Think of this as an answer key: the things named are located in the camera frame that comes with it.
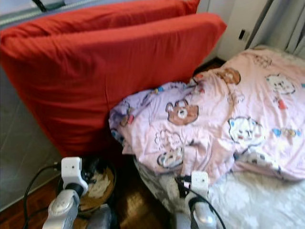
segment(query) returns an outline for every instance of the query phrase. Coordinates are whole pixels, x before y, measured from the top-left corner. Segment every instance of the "floor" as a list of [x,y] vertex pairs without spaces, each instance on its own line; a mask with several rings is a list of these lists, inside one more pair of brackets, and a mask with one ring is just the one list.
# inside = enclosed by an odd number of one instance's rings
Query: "floor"
[[[213,60],[199,67],[195,73],[218,68],[221,60]],[[126,156],[124,166],[117,171],[114,208],[121,229],[168,229],[169,212],[154,198],[142,182],[132,157]],[[29,214],[48,206],[55,198],[58,179],[33,192],[28,198]],[[0,229],[21,229],[24,223],[22,200],[0,213]],[[29,223],[29,229],[41,229],[47,212],[35,216]]]

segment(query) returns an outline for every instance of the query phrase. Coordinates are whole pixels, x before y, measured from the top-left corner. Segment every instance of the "gray curtain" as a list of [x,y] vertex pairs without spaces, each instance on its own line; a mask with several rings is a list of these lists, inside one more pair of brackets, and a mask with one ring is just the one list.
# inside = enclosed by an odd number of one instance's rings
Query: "gray curtain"
[[269,45],[305,58],[305,0],[274,0],[261,16],[250,48]]

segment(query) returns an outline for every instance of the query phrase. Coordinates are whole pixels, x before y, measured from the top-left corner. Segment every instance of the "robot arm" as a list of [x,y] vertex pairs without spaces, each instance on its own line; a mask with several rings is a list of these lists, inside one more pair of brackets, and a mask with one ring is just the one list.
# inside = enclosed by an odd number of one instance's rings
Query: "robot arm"
[[88,191],[81,177],[81,158],[66,157],[61,160],[61,177],[64,190],[50,203],[48,218],[42,229],[72,229],[78,214],[80,197]]

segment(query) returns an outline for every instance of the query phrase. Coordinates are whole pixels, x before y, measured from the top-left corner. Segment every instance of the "cloth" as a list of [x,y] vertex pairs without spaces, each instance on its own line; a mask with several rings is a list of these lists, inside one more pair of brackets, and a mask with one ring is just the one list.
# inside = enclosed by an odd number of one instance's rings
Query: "cloth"
[[155,172],[229,170],[305,178],[305,68],[268,50],[247,50],[189,85],[131,95],[111,111],[123,153]]
[[128,2],[27,22],[1,32],[1,65],[62,156],[100,153],[113,146],[111,108],[139,90],[186,80],[215,46],[225,24],[187,15],[197,4]]

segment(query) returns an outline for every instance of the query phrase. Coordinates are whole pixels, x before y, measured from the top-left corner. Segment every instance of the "cartoon print blanket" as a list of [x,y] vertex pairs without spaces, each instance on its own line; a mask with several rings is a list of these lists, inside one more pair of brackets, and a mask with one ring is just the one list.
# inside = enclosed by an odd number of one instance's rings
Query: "cartoon print blanket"
[[162,173],[232,170],[305,178],[305,67],[247,50],[188,85],[128,96],[110,112],[124,154]]

